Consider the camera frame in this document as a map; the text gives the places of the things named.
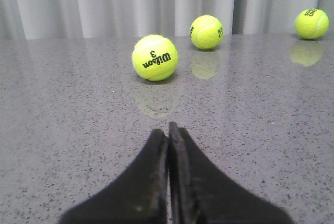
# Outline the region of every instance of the speckled granite surface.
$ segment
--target speckled granite surface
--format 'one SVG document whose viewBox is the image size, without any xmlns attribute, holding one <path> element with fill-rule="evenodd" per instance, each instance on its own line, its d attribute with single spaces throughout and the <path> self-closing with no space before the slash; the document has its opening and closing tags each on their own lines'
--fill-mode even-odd
<svg viewBox="0 0 334 224">
<path fill-rule="evenodd" d="M 180 62 L 157 83 L 132 68 L 137 40 L 0 41 L 0 223 L 56 223 L 169 121 L 296 223 L 334 223 L 333 34 L 225 36 L 211 52 L 172 38 Z"/>
</svg>

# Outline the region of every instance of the white curtain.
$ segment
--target white curtain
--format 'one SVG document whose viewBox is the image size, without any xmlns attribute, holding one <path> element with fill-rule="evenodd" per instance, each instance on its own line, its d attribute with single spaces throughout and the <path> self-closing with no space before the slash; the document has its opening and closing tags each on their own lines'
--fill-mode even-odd
<svg viewBox="0 0 334 224">
<path fill-rule="evenodd" d="M 186 36 L 203 14 L 224 34 L 293 32 L 314 7 L 334 18 L 332 0 L 0 0 L 0 39 Z"/>
</svg>

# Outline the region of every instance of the table surface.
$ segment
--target table surface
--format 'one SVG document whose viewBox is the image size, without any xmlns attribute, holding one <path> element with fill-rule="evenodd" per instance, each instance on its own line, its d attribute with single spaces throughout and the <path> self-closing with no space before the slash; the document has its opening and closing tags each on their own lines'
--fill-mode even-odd
<svg viewBox="0 0 334 224">
<path fill-rule="evenodd" d="M 0 41 L 0 223 L 56 223 L 170 121 L 296 223 L 334 223 L 334 34 L 171 40 L 160 82 L 134 71 L 138 39 Z"/>
</svg>

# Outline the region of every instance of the tennis ball seam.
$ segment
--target tennis ball seam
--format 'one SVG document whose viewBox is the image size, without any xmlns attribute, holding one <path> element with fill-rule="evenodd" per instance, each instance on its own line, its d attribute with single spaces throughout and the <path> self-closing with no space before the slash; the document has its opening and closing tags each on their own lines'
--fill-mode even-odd
<svg viewBox="0 0 334 224">
<path fill-rule="evenodd" d="M 313 37 L 314 35 L 316 35 L 316 34 L 318 33 L 318 31 L 319 31 L 319 23 L 320 23 L 321 20 L 322 20 L 324 17 L 326 17 L 326 16 L 327 16 L 326 14 L 323 14 L 323 15 L 320 16 L 320 18 L 319 18 L 318 21 L 317 21 L 317 26 L 316 26 L 316 28 L 315 28 L 315 31 L 314 31 L 314 33 L 311 35 L 311 37 Z"/>
<path fill-rule="evenodd" d="M 162 38 L 162 39 L 160 39 L 160 40 L 158 40 L 158 41 L 153 41 L 153 42 L 151 42 L 150 44 L 146 44 L 146 45 L 140 46 L 140 47 L 138 47 L 138 48 L 135 48 L 135 51 L 137 51 L 137 50 L 141 50 L 141 49 L 144 49 L 144 48 L 147 48 L 147 47 L 150 47 L 150 46 L 152 46 L 152 45 L 155 45 L 155 44 L 157 44 L 157 43 L 160 43 L 160 42 L 163 41 L 163 40 L 168 40 L 168 39 L 167 39 L 167 38 Z"/>
<path fill-rule="evenodd" d="M 214 21 L 213 23 L 211 23 L 211 24 L 209 24 L 209 25 L 207 25 L 207 26 L 205 26 L 205 27 L 199 29 L 198 32 L 197 32 L 197 34 L 196 34 L 196 42 L 197 42 L 197 44 L 198 44 L 198 37 L 200 37 L 200 33 L 201 33 L 203 30 L 205 30 L 205 29 L 207 29 L 207 28 L 209 28 L 209 27 L 212 27 L 212 26 L 214 26 L 214 25 L 218 25 L 218 24 L 219 24 L 218 21 Z"/>
<path fill-rule="evenodd" d="M 158 75 L 155 75 L 155 76 L 152 76 L 152 77 L 149 77 L 149 78 L 147 78 L 148 80 L 150 80 L 150 79 L 156 79 L 156 78 L 158 78 L 159 76 L 163 76 L 163 75 L 165 75 L 165 74 L 167 74 L 167 73 L 169 73 L 169 72 L 171 72 L 171 71 L 174 71 L 175 69 L 174 68 L 169 68 L 166 72 L 164 72 L 164 73 L 162 73 L 162 74 L 158 74 Z"/>
</svg>

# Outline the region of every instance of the tennis ball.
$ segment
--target tennis ball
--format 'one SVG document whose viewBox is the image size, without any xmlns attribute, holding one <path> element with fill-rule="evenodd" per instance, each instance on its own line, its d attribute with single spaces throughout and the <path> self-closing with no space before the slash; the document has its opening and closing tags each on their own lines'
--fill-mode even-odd
<svg viewBox="0 0 334 224">
<path fill-rule="evenodd" d="M 325 34 L 329 27 L 329 18 L 320 9 L 302 11 L 295 20 L 297 33 L 303 39 L 316 39 Z"/>
<path fill-rule="evenodd" d="M 139 76 L 151 81 L 167 79 L 178 63 L 173 42 L 161 35 L 143 37 L 135 45 L 132 63 Z"/>
<path fill-rule="evenodd" d="M 316 64 L 322 55 L 321 45 L 316 41 L 298 40 L 290 51 L 291 61 L 305 67 Z"/>
<path fill-rule="evenodd" d="M 214 16 L 200 16 L 190 27 L 190 38 L 199 49 L 212 49 L 223 39 L 223 26 Z"/>
</svg>

